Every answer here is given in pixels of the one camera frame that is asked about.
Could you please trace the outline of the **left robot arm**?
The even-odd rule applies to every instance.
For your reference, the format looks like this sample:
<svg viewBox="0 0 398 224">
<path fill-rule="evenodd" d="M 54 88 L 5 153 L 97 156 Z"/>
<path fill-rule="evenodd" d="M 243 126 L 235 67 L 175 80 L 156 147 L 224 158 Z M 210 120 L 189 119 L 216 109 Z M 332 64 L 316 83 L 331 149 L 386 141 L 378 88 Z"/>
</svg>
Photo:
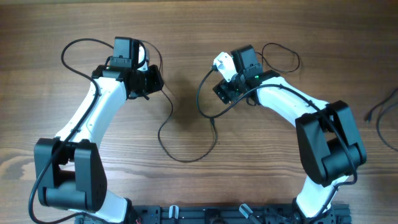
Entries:
<svg viewBox="0 0 398 224">
<path fill-rule="evenodd" d="M 36 181 L 29 196 L 28 213 L 35 223 L 37 198 L 44 207 L 67 210 L 61 223 L 142 223 L 128 198 L 108 190 L 99 147 L 114 115 L 127 100 L 148 98 L 162 90 L 160 65 L 149 63 L 148 41 L 116 37 L 113 54 L 91 75 L 74 73 L 90 81 L 85 99 L 54 138 L 40 138 L 34 146 Z"/>
</svg>

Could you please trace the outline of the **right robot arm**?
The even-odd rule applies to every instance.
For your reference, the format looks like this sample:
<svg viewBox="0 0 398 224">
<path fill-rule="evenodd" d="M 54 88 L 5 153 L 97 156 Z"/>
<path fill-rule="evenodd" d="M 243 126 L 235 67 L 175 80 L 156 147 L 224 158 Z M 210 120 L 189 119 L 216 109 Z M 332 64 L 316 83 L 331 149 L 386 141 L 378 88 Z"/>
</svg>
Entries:
<svg viewBox="0 0 398 224">
<path fill-rule="evenodd" d="M 257 59 L 263 55 L 251 45 L 220 53 L 212 70 L 223 79 L 213 90 L 230 107 L 250 98 L 295 127 L 307 177 L 294 199 L 294 220 L 315 223 L 331 213 L 331 201 L 340 187 L 357 182 L 357 169 L 367 160 L 366 150 L 345 102 L 329 103 L 296 89 L 282 77 L 283 70 L 263 69 L 267 60 Z"/>
</svg>

